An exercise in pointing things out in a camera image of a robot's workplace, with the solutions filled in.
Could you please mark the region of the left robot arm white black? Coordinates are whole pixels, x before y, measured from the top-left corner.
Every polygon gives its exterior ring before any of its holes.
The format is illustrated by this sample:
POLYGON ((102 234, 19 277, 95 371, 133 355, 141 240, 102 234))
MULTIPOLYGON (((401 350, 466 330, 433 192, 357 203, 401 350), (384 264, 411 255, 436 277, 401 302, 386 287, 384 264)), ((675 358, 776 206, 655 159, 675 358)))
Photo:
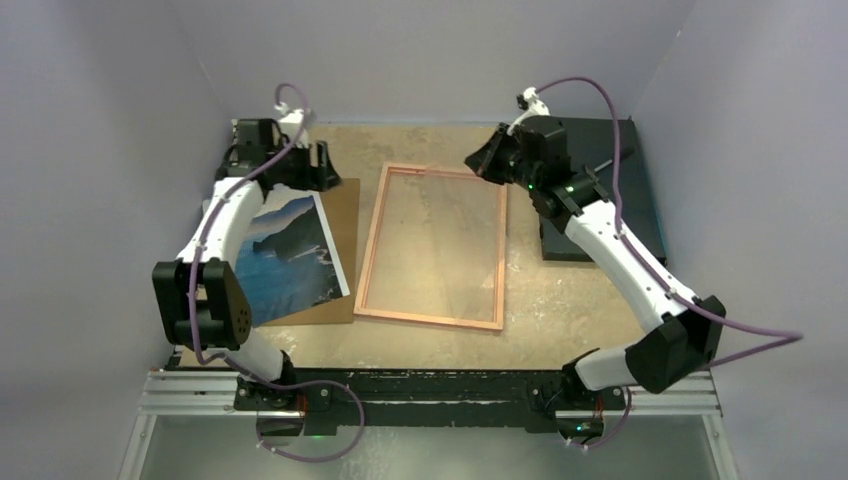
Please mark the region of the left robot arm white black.
POLYGON ((275 409, 292 405, 302 385, 289 355, 254 328, 235 265, 252 219, 275 187, 324 192, 340 185, 326 142, 309 141, 308 124, 303 114, 236 120, 198 227, 174 259, 152 270, 168 342, 187 348, 201 366, 225 362, 259 386, 275 409))

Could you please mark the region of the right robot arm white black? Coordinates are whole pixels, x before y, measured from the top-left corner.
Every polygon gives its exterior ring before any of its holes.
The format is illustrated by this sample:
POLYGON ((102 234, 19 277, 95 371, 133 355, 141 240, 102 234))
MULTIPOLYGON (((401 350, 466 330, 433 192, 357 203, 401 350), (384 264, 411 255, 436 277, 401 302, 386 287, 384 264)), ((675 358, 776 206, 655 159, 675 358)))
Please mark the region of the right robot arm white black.
POLYGON ((561 392, 569 404, 584 407, 609 387, 662 393, 714 360, 724 305, 671 274, 620 218, 597 174, 572 166, 562 119, 535 115, 501 123, 464 163, 484 181, 527 191, 536 212, 604 272, 644 332, 629 345, 565 364, 561 392))

